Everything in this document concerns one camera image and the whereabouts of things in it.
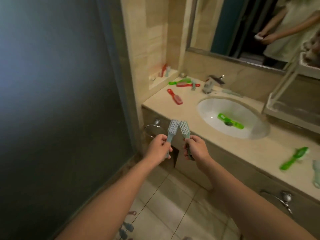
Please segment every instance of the drain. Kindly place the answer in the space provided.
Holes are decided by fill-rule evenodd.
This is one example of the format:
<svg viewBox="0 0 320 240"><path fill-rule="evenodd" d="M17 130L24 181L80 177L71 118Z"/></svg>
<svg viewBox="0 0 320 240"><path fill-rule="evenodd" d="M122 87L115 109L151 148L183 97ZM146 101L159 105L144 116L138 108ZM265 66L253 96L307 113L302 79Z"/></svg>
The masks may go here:
<svg viewBox="0 0 320 240"><path fill-rule="evenodd" d="M233 126L233 123L232 123L232 122L229 122L229 121L228 121L228 122L225 122L224 124L225 124L226 126Z"/></svg>

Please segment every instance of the countertop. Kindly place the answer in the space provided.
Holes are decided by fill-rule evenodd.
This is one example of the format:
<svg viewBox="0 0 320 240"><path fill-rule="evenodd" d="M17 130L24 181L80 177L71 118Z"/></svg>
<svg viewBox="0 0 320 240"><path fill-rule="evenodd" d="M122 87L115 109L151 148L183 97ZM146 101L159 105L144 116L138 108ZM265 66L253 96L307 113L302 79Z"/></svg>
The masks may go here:
<svg viewBox="0 0 320 240"><path fill-rule="evenodd" d="M191 91L191 87L167 85L142 105L168 119L186 120L191 134L201 136L266 172L266 174L305 193L318 203L320 202L320 189L315 188L312 184L314 175L312 159L319 160L320 145L308 137L303 137L272 124L270 124L269 135L256 140L235 138L217 131L200 117L197 105L201 100L215 96L232 98L249 105L259 113L262 112L264 104L248 97L240 98L222 93L220 87L214 87L217 92L206 95L202 92L204 82L194 80L201 84L201 87L197 88L196 91ZM171 88L175 94L182 98L182 105L177 105L172 100L171 95L167 92L168 88ZM279 166L295 153L295 149L301 147L309 147L310 149L302 163L294 163L286 172L279 170Z"/></svg>

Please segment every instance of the sink basin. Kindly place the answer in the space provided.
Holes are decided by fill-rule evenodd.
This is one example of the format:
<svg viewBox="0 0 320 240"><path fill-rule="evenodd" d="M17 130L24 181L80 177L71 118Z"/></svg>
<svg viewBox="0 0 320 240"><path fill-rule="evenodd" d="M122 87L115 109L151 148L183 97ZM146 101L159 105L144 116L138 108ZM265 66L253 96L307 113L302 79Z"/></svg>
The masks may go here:
<svg viewBox="0 0 320 240"><path fill-rule="evenodd" d="M208 98L198 104L198 112L207 124L229 136L254 140L263 138L270 132L269 124L263 121L257 111L231 99ZM228 126L228 123L218 119L220 113L242 124L244 128Z"/></svg>

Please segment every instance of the t-shirt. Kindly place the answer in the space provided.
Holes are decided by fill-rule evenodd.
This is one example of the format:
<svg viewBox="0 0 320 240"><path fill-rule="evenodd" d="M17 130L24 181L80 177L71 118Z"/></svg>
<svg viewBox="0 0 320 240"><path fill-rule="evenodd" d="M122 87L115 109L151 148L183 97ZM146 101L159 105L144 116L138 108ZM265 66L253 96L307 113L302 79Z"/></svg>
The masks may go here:
<svg viewBox="0 0 320 240"><path fill-rule="evenodd" d="M293 28L307 20L315 11L320 11L320 0L291 0L286 4L288 10L275 34ZM310 40L320 29L315 24L294 35L278 39L269 44L263 54L275 60L291 62L301 48L302 43Z"/></svg>

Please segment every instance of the mirror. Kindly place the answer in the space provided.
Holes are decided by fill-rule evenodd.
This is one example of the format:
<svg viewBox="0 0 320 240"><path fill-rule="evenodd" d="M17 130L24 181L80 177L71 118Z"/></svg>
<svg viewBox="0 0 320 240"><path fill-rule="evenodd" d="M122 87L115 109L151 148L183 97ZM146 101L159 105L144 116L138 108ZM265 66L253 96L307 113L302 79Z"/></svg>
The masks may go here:
<svg viewBox="0 0 320 240"><path fill-rule="evenodd" d="M197 0L193 8L190 47L277 69L320 30L320 0Z"/></svg>

